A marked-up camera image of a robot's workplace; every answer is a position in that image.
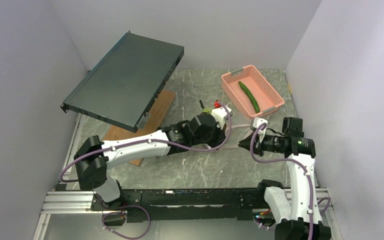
marble surface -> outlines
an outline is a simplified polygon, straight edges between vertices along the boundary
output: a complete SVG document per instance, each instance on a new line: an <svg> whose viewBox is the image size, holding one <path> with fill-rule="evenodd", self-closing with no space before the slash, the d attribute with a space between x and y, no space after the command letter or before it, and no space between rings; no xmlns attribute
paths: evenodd
<svg viewBox="0 0 384 240"><path fill-rule="evenodd" d="M249 151L239 148L238 142L251 133L250 120L238 112L221 87L221 75L237 69L176 69L166 84L166 90L176 93L162 126L190 120L201 112L199 100L210 106L220 100L233 109L232 134L226 145L215 152L193 152L145 158L140 167L125 163L109 170L124 189L169 188L242 188L256 187L262 179L271 179L290 186L285 162L261 164L252 160ZM276 112L265 117L268 127L281 130L284 117L296 117L294 104L280 69L260 70L285 100ZM86 138L102 138L109 125L87 118L81 132L79 146ZM278 153L267 153L262 159L281 158ZM70 178L76 178L75 170ZM69 189L79 189L77 183Z"/></svg>

pink basket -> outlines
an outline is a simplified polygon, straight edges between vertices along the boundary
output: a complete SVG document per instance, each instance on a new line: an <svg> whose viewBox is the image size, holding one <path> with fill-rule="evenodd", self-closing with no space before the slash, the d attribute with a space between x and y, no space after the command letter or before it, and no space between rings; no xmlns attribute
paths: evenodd
<svg viewBox="0 0 384 240"><path fill-rule="evenodd" d="M239 86L239 81L251 91L260 112L255 112L250 99ZM221 87L239 112L249 118L271 114L285 103L285 100L253 65L244 66L242 70L236 72L223 74Z"/></svg>

floor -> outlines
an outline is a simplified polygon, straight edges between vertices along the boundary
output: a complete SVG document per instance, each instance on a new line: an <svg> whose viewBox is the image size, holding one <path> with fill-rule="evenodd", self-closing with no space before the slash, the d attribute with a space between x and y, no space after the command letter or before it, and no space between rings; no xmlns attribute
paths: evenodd
<svg viewBox="0 0 384 240"><path fill-rule="evenodd" d="M124 189L167 188L240 188L256 187L262 179L290 185L285 162L260 164L252 160L249 151L239 148L238 142L250 133L250 120L238 112L221 88L221 75L237 69L177 69L166 84L166 90L176 93L162 125L190 120L201 112L199 100L210 106L216 100L233 109L232 135L220 150L210 153L185 152L144 159L140 167L122 164L109 170ZM280 109L266 117L268 127L281 130L284 117L296 117L294 104L283 70L260 70L265 78L285 100ZM109 125L94 118L87 118L80 136L79 146L89 136L102 138ZM267 153L262 159L275 159L282 154ZM70 178L76 178L71 171ZM77 183L68 189L79 189Z"/></svg>

gray wall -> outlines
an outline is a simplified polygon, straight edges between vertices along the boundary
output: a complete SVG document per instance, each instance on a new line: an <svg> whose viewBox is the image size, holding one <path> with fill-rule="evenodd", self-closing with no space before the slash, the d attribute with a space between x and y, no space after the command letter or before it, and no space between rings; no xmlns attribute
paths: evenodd
<svg viewBox="0 0 384 240"><path fill-rule="evenodd" d="M0 240L32 239L75 124L59 106L85 75L48 0L0 1Z"/></svg>
<svg viewBox="0 0 384 240"><path fill-rule="evenodd" d="M286 77L344 239L384 239L384 0L323 0Z"/></svg>
<svg viewBox="0 0 384 240"><path fill-rule="evenodd" d="M321 0L51 0L88 69L126 33L182 45L179 68L285 69Z"/></svg>

plastic basket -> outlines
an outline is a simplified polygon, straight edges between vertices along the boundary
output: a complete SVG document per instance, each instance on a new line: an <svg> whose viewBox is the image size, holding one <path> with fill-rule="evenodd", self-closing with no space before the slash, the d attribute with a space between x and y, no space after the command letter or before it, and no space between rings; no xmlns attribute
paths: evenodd
<svg viewBox="0 0 384 240"><path fill-rule="evenodd" d="M253 65L244 66L239 71L223 74L221 79L221 87L232 103L239 112L249 118L271 114L285 103L285 100ZM245 84L251 91L258 103L260 112L255 112L250 99L241 89L238 81Z"/></svg>

